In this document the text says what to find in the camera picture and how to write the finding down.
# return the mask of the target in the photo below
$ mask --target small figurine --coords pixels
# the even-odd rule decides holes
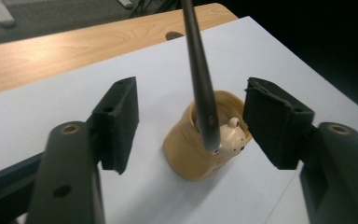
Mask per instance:
[[[202,144],[194,102],[164,139],[164,151],[173,170],[187,180],[204,179],[242,152],[252,139],[243,122],[244,102],[227,91],[215,91],[220,126],[220,148],[211,153]]]

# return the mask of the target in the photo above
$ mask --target metal rod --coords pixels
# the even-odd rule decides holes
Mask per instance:
[[[204,147],[212,152],[220,147],[219,122],[212,81],[200,37],[196,13],[191,0],[182,0],[186,38],[197,108],[197,123]]]

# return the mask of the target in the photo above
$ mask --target wooden table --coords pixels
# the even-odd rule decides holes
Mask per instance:
[[[200,29],[237,17],[219,4],[196,7]],[[0,91],[53,77],[184,34],[182,10],[0,44]]]

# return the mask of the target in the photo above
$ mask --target white table surface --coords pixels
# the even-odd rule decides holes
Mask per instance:
[[[215,90],[241,99],[249,77],[272,81],[316,112],[314,125],[358,131],[358,105],[251,18],[202,32]],[[140,123],[127,171],[101,171],[106,223],[308,223],[299,171],[279,171],[252,140],[215,176],[179,177],[162,141],[193,100],[186,39],[0,92],[0,170],[44,150],[48,133],[85,121],[109,87],[136,77]]]

